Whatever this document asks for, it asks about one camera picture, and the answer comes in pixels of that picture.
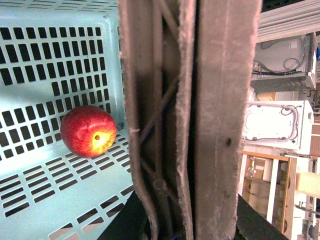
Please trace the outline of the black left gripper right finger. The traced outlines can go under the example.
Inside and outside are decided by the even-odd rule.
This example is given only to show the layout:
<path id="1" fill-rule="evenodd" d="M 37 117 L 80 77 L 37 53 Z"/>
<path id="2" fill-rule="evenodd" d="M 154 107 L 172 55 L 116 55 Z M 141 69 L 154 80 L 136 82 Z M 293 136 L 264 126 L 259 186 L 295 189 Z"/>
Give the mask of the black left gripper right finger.
<path id="1" fill-rule="evenodd" d="M 238 194 L 235 240 L 288 240 Z"/>

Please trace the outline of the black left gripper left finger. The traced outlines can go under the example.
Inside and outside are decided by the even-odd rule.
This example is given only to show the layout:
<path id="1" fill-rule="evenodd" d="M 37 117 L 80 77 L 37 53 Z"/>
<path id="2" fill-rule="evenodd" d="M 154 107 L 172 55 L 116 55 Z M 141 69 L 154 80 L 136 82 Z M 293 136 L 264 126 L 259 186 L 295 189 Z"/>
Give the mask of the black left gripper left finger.
<path id="1" fill-rule="evenodd" d="M 97 238 L 98 240 L 149 240 L 148 216 L 142 201 L 133 191 L 120 213 Z"/>

